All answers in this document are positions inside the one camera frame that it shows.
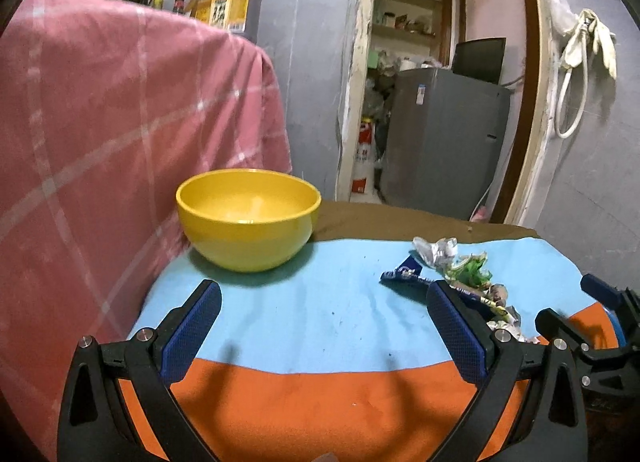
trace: yellow label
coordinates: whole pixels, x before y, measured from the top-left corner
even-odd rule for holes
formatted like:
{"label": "yellow label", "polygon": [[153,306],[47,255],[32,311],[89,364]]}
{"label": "yellow label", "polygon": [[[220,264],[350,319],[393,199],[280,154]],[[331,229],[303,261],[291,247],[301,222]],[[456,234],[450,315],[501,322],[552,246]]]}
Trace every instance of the yellow label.
{"label": "yellow label", "polygon": [[244,32],[249,0],[199,0],[194,10],[194,18],[207,25]]}

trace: pink wall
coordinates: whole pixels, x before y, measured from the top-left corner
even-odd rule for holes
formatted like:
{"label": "pink wall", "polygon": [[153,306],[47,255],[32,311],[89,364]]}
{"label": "pink wall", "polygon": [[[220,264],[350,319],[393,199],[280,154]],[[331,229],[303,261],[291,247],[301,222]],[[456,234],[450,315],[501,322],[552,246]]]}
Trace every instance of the pink wall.
{"label": "pink wall", "polygon": [[[510,82],[524,74],[526,56],[526,20],[524,0],[466,0],[466,40],[480,38],[507,38],[502,64],[501,83]],[[504,179],[504,173],[513,144],[520,103],[522,101],[522,81],[511,86],[509,121],[504,136],[494,183],[489,191],[487,207],[491,210]]]}

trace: blue gripper pad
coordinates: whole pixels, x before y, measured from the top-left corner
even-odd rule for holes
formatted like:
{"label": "blue gripper pad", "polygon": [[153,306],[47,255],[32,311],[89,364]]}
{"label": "blue gripper pad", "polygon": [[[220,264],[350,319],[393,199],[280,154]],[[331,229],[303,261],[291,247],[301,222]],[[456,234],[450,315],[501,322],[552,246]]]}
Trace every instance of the blue gripper pad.
{"label": "blue gripper pad", "polygon": [[193,303],[174,334],[162,349],[160,377],[167,386],[181,381],[207,337],[222,308],[222,293],[217,283],[207,280],[208,287]]}
{"label": "blue gripper pad", "polygon": [[481,384],[487,376],[484,349],[438,282],[431,283],[427,291],[427,311],[460,376],[471,384]]}
{"label": "blue gripper pad", "polygon": [[580,288],[610,310],[615,311],[622,304],[622,292],[593,274],[585,274],[582,277]]}

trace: plastic jug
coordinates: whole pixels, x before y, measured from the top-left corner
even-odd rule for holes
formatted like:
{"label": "plastic jug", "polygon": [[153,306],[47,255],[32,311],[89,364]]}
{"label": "plastic jug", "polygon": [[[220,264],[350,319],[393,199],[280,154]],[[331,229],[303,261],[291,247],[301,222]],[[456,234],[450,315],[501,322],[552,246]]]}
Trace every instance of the plastic jug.
{"label": "plastic jug", "polygon": [[256,42],[262,0],[198,0],[191,16]]}

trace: bowl rim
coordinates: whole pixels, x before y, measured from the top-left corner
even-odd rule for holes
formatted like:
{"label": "bowl rim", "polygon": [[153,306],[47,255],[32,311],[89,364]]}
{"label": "bowl rim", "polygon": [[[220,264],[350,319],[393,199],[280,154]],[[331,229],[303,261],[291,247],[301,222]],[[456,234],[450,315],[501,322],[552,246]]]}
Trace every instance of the bowl rim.
{"label": "bowl rim", "polygon": [[[316,194],[316,201],[314,202],[314,204],[311,207],[305,209],[304,211],[300,211],[299,213],[295,213],[295,214],[293,214],[293,215],[291,215],[289,217],[286,217],[286,218],[273,218],[273,219],[269,219],[269,220],[260,220],[259,222],[231,222],[229,220],[221,220],[221,219],[218,219],[218,218],[211,218],[210,215],[207,215],[206,213],[203,213],[201,211],[198,211],[197,209],[192,208],[191,206],[189,206],[187,203],[185,203],[182,200],[182,189],[185,188],[191,182],[194,182],[197,179],[205,177],[205,176],[218,175],[218,174],[227,174],[227,173],[232,173],[232,172],[269,174],[269,175],[273,175],[273,176],[286,177],[286,178],[293,179],[293,180],[295,180],[297,182],[301,182],[302,184],[305,184],[306,186],[311,188]],[[310,182],[307,182],[306,180],[298,178],[295,175],[290,175],[288,173],[281,173],[279,171],[271,171],[270,169],[258,169],[258,168],[227,168],[227,169],[213,169],[211,171],[205,171],[204,173],[200,173],[198,175],[194,175],[192,177],[189,177],[187,180],[182,182],[182,184],[180,184],[180,186],[178,186],[178,189],[175,192],[175,201],[177,202],[178,206],[181,207],[183,210],[185,210],[185,211],[187,211],[187,212],[189,212],[189,213],[191,213],[193,215],[196,215],[196,216],[198,216],[200,218],[204,218],[204,219],[210,220],[212,222],[218,222],[218,223],[222,223],[222,224],[243,225],[243,226],[260,226],[260,225],[263,225],[263,224],[273,224],[273,223],[276,223],[276,222],[287,222],[289,220],[295,220],[295,219],[298,219],[300,217],[309,215],[309,214],[313,213],[314,211],[316,211],[320,207],[320,203],[322,202],[322,195],[318,191],[318,188],[316,188],[316,186],[314,186]]]}

